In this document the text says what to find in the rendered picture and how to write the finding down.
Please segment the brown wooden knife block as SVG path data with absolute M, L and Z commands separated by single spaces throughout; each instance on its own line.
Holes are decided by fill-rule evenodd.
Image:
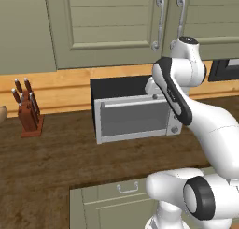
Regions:
M 22 125 L 21 137 L 41 135 L 44 116 L 38 115 L 35 112 L 34 105 L 27 91 L 23 92 L 23 100 L 19 106 L 18 117 Z

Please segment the grey glass toaster oven door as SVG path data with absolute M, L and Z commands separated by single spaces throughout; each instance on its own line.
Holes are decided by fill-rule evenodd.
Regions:
M 95 133 L 98 144 L 166 134 L 170 113 L 166 100 L 163 103 L 131 107 L 101 106 L 104 101 L 126 98 L 150 97 L 138 95 L 94 100 Z

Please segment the olive green lower cupboard door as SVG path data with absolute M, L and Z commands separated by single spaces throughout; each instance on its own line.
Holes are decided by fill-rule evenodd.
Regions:
M 156 207 L 152 199 L 85 204 L 87 229 L 145 229 Z

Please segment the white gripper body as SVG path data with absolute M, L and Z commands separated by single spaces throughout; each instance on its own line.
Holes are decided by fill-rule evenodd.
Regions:
M 162 90 L 155 83 L 153 77 L 148 78 L 147 84 L 145 86 L 145 92 L 153 100 L 158 100 L 158 99 L 164 100 L 165 99 L 165 97 L 162 93 Z

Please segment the black framed appliance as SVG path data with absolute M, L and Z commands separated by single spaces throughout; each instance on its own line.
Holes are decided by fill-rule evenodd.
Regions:
M 239 59 L 214 60 L 208 80 L 226 81 L 239 79 Z

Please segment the olive green cupboard door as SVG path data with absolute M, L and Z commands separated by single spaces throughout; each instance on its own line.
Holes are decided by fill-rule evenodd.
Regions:
M 176 0 L 166 1 L 162 55 L 170 54 Z M 195 38 L 202 60 L 239 58 L 239 0 L 186 0 L 181 36 Z
M 145 229 L 156 207 L 152 199 L 85 204 L 87 229 Z
M 57 67 L 151 64 L 162 55 L 156 0 L 47 0 Z

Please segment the olive green drawer front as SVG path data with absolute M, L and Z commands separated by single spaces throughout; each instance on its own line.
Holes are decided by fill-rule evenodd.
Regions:
M 104 202 L 130 202 L 149 199 L 145 179 L 131 179 L 82 189 L 83 202 L 86 204 Z

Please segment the olive green upper cupboard door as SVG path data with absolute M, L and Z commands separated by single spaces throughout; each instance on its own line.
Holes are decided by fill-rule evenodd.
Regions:
M 170 54 L 176 0 L 166 1 L 162 55 Z M 202 60 L 239 58 L 239 0 L 186 0 L 181 36 L 195 38 Z
M 151 64 L 162 55 L 156 0 L 47 0 L 57 67 Z

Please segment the olive green cupboard side panel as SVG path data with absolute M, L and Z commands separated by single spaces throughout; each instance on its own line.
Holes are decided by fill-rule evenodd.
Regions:
M 55 70 L 46 0 L 0 0 L 0 74 Z

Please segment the tan rounded object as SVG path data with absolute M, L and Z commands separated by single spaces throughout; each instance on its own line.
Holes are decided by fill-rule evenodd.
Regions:
M 7 107 L 0 107 L 0 124 L 7 118 Z

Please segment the black silver toaster oven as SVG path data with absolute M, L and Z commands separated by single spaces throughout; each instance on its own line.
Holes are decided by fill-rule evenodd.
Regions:
M 119 98 L 138 95 L 147 95 L 145 86 L 148 78 L 146 76 L 122 77 L 122 78 L 107 78 L 107 79 L 92 79 L 91 80 L 91 110 L 95 130 L 94 118 L 94 100 Z M 173 110 L 170 108 L 168 126 L 165 136 L 179 135 L 181 133 L 182 123 L 176 118 Z M 171 132 L 171 128 L 178 127 L 179 131 L 175 134 Z

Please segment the brown handled knife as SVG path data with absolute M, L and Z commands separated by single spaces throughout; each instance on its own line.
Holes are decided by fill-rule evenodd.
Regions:
M 19 91 L 19 93 L 22 95 L 23 94 L 23 90 L 22 90 L 21 84 L 20 84 L 18 79 L 15 79 L 15 85 L 16 85 L 17 90 Z
M 33 105 L 34 105 L 35 112 L 36 112 L 38 115 L 40 115 L 40 110 L 39 110 L 38 104 L 37 104 L 37 102 L 36 102 L 34 92 L 29 92 L 29 94 L 30 94 L 30 99 L 31 99 L 31 101 L 32 101 L 32 103 L 33 103 Z
M 30 84 L 30 81 L 28 80 L 28 78 L 24 78 L 24 84 L 25 84 L 25 87 L 26 87 L 28 93 L 32 93 L 33 90 L 32 90 L 32 87 L 31 87 L 31 84 Z
M 11 89 L 11 92 L 12 92 L 12 94 L 13 94 L 13 96 L 14 96 L 16 102 L 17 102 L 17 103 L 19 104 L 19 106 L 20 106 L 20 105 L 21 105 L 21 98 L 20 98 L 20 96 L 18 95 L 16 89 L 14 89 L 14 88 Z

